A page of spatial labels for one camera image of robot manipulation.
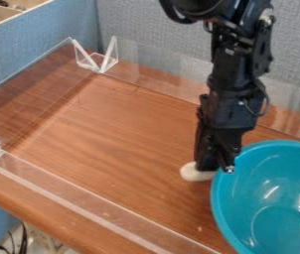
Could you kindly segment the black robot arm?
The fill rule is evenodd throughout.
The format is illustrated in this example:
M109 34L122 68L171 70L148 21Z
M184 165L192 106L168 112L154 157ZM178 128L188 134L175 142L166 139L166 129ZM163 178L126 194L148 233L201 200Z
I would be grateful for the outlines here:
M269 109L259 77L273 62L270 0L159 0L174 22L211 34L209 92L199 96L194 163L201 173L234 171L241 137Z

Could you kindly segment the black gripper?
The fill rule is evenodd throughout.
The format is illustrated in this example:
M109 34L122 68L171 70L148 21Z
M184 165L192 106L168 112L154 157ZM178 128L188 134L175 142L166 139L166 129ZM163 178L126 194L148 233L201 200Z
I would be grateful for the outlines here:
M214 89L199 96L198 127L195 132L194 161L198 172L213 172L218 162L225 173L234 171L234 159L241 152L243 130L251 130L257 118L269 106L261 108L262 101L269 101L265 86L259 80L242 90ZM218 162L214 157L209 131L217 131Z

